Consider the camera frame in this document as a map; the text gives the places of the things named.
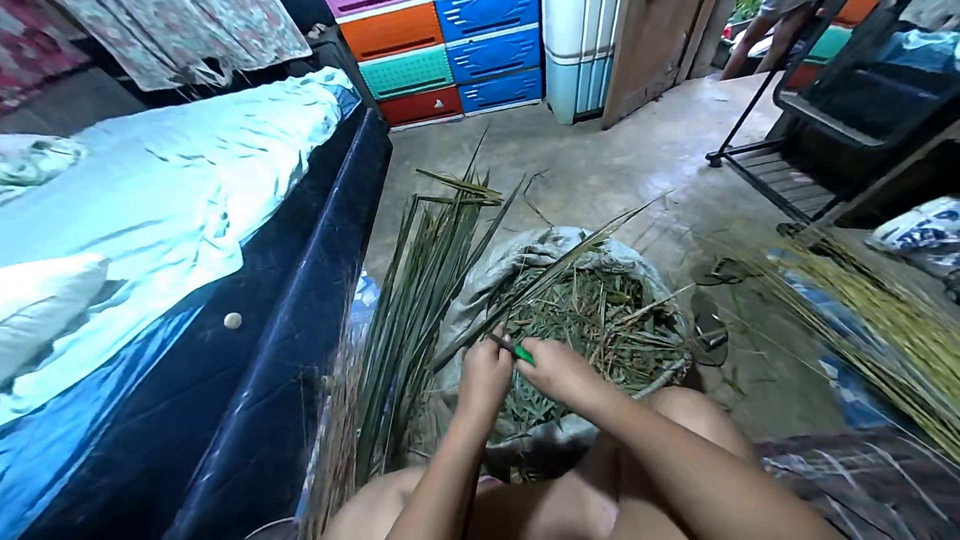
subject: person's leg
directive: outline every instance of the person's leg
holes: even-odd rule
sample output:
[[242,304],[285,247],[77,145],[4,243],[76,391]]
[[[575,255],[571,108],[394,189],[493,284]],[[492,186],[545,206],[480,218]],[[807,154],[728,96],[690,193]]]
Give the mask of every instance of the person's leg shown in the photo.
[[[704,394],[664,388],[647,403],[731,454],[757,463],[750,441]],[[468,530],[471,540],[686,537],[642,468],[602,433],[580,464],[559,479],[479,493]]]
[[[650,406],[732,454],[756,462],[750,442],[720,406],[686,388],[664,388]],[[364,486],[332,520],[324,540],[382,540],[409,501],[423,469],[405,469]],[[556,480],[481,487],[469,539],[603,540],[685,538],[642,469],[607,435]]]
[[[757,463],[750,441],[727,412],[704,394],[688,388],[664,388],[651,396],[648,403],[663,416],[731,454]],[[620,452],[619,458],[619,513],[610,540],[689,537],[639,464],[625,452]]]
[[773,43],[770,44],[770,50],[760,61],[760,65],[756,67],[755,73],[765,73],[777,65],[780,57],[787,52],[786,48],[790,46],[793,36],[797,34],[811,13],[813,13],[813,10],[809,4],[801,4],[783,16],[777,23],[777,27],[774,28],[774,38]]
[[726,81],[727,79],[732,79],[736,77],[737,73],[740,72],[740,69],[743,67],[743,62],[747,61],[747,55],[750,54],[750,48],[756,45],[758,41],[763,39],[766,33],[777,24],[777,19],[775,17],[770,17],[764,14],[757,15],[754,17],[754,20],[750,21],[750,26],[743,31],[743,38],[740,39],[740,42],[733,47],[733,50],[730,52],[730,58],[727,60],[727,65],[723,68],[723,73],[720,74],[720,80]]
[[337,512],[324,540],[383,540],[426,469],[413,467],[373,479]]

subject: hanging cloth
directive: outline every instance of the hanging cloth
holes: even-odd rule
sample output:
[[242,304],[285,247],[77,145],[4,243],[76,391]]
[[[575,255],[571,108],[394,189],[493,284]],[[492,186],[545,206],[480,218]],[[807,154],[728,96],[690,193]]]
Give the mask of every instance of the hanging cloth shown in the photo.
[[[279,0],[60,0],[144,90],[229,85],[234,70],[308,56]],[[218,69],[204,63],[216,60]]]
[[11,110],[90,59],[25,0],[0,0],[0,111]]

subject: dark blue mattress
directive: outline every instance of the dark blue mattress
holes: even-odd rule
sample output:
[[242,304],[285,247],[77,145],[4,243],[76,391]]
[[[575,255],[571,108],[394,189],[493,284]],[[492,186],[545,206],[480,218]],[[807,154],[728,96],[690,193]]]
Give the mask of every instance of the dark blue mattress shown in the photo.
[[[244,246],[243,268],[191,293],[105,364],[169,347],[21,538],[243,538],[293,514],[318,381],[392,152],[387,132],[358,106]],[[232,312],[243,317],[236,330],[224,326]]]

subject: button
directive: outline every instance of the button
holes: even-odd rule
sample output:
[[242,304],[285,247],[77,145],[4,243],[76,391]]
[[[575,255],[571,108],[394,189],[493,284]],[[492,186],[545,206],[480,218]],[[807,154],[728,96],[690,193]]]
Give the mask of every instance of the button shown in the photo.
[[240,313],[237,313],[236,311],[234,311],[233,313],[228,313],[227,316],[224,317],[224,326],[231,330],[236,330],[240,328],[240,325],[242,324],[243,324],[243,317],[240,315]]

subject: drawer handle slot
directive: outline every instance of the drawer handle slot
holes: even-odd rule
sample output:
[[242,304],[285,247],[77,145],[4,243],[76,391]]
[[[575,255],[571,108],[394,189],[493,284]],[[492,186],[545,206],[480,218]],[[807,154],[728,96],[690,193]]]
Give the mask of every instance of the drawer handle slot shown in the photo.
[[375,6],[377,4],[382,4],[386,0],[363,0],[363,2],[354,2],[352,4],[347,4],[340,7],[341,12],[351,12],[353,10],[360,10],[366,8],[367,6]]
[[389,89],[389,90],[387,90],[387,91],[380,92],[380,95],[386,96],[386,95],[391,95],[391,94],[399,94],[399,93],[406,92],[406,91],[408,91],[408,90],[416,90],[417,88],[422,88],[422,87],[424,87],[424,86],[438,85],[438,84],[440,84],[440,83],[445,83],[445,82],[446,82],[446,78],[433,79],[433,80],[431,80],[431,81],[424,81],[424,82],[422,82],[422,83],[416,83],[415,85],[398,86],[398,87],[396,87],[396,88],[391,88],[391,89]]
[[403,49],[412,49],[415,47],[420,47],[421,45],[429,45],[430,43],[433,43],[436,40],[437,39],[435,37],[425,37],[423,39],[418,39],[416,41],[407,41],[406,43],[400,43],[399,45],[392,45],[390,47],[384,47],[382,49],[366,51],[366,52],[360,53],[360,56],[367,58],[367,57],[375,57],[380,55],[388,55],[390,53],[395,53],[396,51],[400,51]]
[[415,122],[422,122],[424,120],[433,120],[434,118],[442,118],[444,116],[449,116],[452,113],[451,110],[444,110],[442,112],[435,112],[433,114],[424,114],[423,116],[417,116],[415,118],[410,118],[404,120],[404,124],[413,124]]
[[483,26],[474,26],[473,28],[467,28],[464,30],[464,36],[469,36],[470,34],[480,34],[482,32],[487,32],[493,28],[500,28],[501,26],[510,26],[511,24],[517,24],[520,22],[520,17],[514,17],[512,19],[501,20],[499,22],[492,22],[490,24],[485,24]]
[[522,61],[515,61],[513,63],[498,65],[497,67],[488,67],[487,69],[478,69],[476,71],[470,71],[470,75],[486,75],[488,73],[492,73],[493,71],[500,71],[501,69],[510,69],[512,67],[520,67],[522,65],[523,65]]
[[490,107],[496,107],[498,105],[507,105],[508,103],[513,103],[514,101],[521,101],[522,99],[523,97],[521,96],[521,97],[512,97],[510,99],[501,99],[500,101],[491,101],[489,103],[482,105],[480,108],[488,109]]

